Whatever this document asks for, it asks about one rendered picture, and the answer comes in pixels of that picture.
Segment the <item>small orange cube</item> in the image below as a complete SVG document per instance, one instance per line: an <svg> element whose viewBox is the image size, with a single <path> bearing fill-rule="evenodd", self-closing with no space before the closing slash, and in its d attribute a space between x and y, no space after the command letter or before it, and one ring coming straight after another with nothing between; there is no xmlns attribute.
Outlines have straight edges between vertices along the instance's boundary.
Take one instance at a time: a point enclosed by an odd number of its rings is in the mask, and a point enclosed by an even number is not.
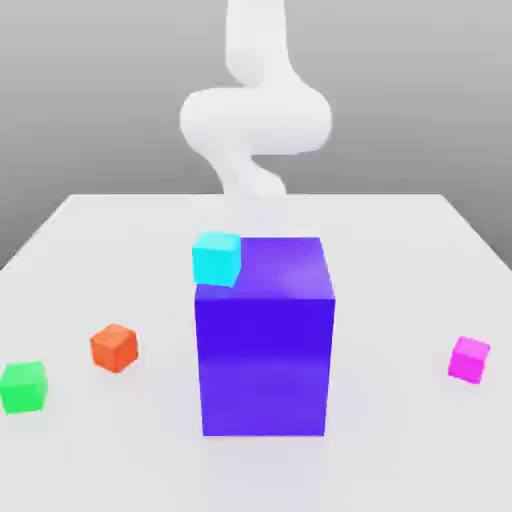
<svg viewBox="0 0 512 512"><path fill-rule="evenodd" d="M136 332L119 324L110 324L90 339L93 362L113 373L120 373L138 359Z"/></svg>

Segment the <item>small cyan cube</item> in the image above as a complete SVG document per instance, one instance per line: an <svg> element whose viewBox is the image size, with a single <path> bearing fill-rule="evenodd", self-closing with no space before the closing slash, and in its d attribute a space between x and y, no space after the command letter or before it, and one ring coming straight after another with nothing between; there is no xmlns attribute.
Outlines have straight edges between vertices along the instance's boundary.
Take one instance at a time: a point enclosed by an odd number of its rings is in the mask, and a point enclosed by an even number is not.
<svg viewBox="0 0 512 512"><path fill-rule="evenodd" d="M201 233L192 246L192 263L196 284L232 287L241 270L241 237Z"/></svg>

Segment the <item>small magenta cube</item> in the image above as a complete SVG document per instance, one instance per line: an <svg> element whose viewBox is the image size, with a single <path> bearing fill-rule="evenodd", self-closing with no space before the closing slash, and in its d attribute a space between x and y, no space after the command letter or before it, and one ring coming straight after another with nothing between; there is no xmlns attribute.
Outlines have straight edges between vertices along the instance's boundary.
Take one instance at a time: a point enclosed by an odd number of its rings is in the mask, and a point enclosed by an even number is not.
<svg viewBox="0 0 512 512"><path fill-rule="evenodd" d="M448 375L471 384L482 379L491 346L467 337L459 337L451 354Z"/></svg>

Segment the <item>large blue box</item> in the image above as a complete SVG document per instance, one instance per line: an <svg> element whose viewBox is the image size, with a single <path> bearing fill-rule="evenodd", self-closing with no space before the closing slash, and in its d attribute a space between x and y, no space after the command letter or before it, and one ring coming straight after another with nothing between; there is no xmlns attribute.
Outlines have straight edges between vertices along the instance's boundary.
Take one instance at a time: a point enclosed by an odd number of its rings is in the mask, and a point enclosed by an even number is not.
<svg viewBox="0 0 512 512"><path fill-rule="evenodd" d="M194 307L206 436L325 432L336 299L317 237L245 238L231 287Z"/></svg>

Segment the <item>small green cube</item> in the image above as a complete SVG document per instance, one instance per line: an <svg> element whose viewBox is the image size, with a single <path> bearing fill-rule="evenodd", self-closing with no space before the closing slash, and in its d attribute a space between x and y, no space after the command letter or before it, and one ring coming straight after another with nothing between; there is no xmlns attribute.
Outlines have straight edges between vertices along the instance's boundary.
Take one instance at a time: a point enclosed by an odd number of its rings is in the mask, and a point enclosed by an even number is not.
<svg viewBox="0 0 512 512"><path fill-rule="evenodd" d="M8 363L0 376L0 399L6 414L42 410L47 392L48 379L41 361Z"/></svg>

